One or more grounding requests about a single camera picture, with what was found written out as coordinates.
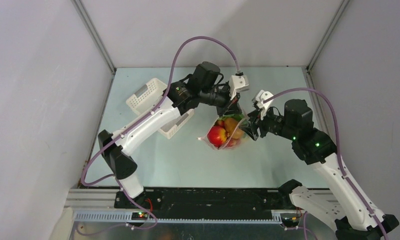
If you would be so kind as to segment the green toy lettuce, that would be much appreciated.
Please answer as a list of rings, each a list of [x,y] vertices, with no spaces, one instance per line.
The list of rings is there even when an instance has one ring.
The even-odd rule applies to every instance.
[[[223,115],[223,116],[221,116],[221,117],[219,117],[219,120],[222,120],[222,121],[224,121],[225,119],[228,119],[228,118],[233,118],[233,119],[235,119],[236,121],[241,121],[243,118],[244,118],[245,116],[241,113],[241,114],[228,114],[228,115]]]

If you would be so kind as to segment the clear zip top bag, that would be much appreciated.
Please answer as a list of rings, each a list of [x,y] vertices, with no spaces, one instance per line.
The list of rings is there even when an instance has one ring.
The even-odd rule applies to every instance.
[[[244,113],[220,116],[207,133],[197,139],[213,150],[235,149],[250,139],[241,129],[247,125],[247,120],[247,115]]]

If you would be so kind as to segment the brown toy potato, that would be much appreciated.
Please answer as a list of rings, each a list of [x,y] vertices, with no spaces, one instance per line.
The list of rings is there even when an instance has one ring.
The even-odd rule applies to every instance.
[[[224,120],[224,128],[227,132],[227,137],[229,139],[241,139],[245,136],[244,131],[238,128],[239,121],[229,117]]]

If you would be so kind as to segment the red toy apple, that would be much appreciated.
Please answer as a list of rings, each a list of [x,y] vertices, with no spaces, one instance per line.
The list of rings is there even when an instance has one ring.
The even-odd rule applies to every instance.
[[[227,132],[224,128],[213,126],[207,133],[207,140],[214,147],[221,147],[227,141]]]

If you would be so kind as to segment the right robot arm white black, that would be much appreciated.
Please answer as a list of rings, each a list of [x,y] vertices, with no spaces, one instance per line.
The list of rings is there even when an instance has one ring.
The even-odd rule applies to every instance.
[[[308,211],[339,240],[379,240],[399,226],[399,220],[380,210],[357,184],[332,139],[315,128],[313,111],[306,101],[287,101],[284,114],[273,111],[264,101],[255,100],[253,105],[243,131],[254,140],[268,133],[290,140],[295,155],[324,179],[337,200],[337,204],[327,203],[292,179],[279,187],[281,207]]]

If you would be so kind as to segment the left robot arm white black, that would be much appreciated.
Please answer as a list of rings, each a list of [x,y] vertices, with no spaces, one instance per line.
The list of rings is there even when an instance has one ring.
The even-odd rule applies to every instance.
[[[240,92],[249,88],[248,79],[242,72],[226,82],[223,78],[217,65],[204,61],[193,73],[168,84],[160,99],[133,122],[113,133],[103,130],[98,134],[100,155],[133,208],[144,206],[146,195],[136,175],[138,165],[131,155],[147,138],[200,104],[215,107],[220,117],[241,112],[238,101]]]

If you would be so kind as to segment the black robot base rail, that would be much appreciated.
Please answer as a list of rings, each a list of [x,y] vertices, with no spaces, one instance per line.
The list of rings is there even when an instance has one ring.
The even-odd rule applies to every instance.
[[[273,210],[294,210],[289,194],[302,184],[279,188],[146,187],[134,201],[157,218],[264,220]]]

